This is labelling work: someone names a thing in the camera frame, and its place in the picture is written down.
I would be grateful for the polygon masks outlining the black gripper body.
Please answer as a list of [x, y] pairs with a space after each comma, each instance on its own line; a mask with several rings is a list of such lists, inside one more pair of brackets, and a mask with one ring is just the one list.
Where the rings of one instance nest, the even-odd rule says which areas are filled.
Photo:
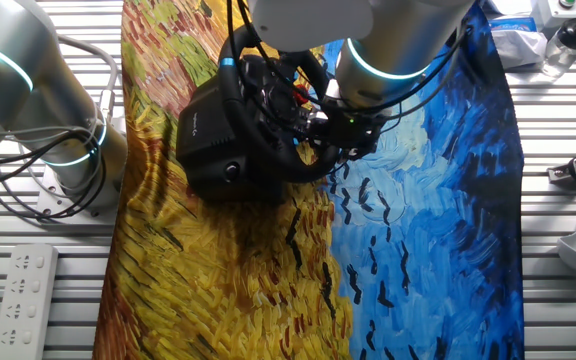
[[327, 108], [326, 115], [330, 121], [329, 143], [337, 146], [356, 146], [373, 142], [377, 150], [381, 129], [386, 117], [381, 114], [352, 114], [341, 110]]

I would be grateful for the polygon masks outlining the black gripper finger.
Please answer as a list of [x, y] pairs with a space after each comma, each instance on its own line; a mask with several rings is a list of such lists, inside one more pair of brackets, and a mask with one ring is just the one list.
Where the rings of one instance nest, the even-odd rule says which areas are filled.
[[303, 141], [329, 141], [330, 121], [323, 111], [299, 109], [291, 117], [290, 127], [292, 129], [292, 137], [296, 143]]
[[339, 154], [336, 162], [342, 163], [344, 161], [356, 161], [368, 154], [374, 152], [374, 143], [367, 142], [356, 146], [341, 146], [338, 145]]

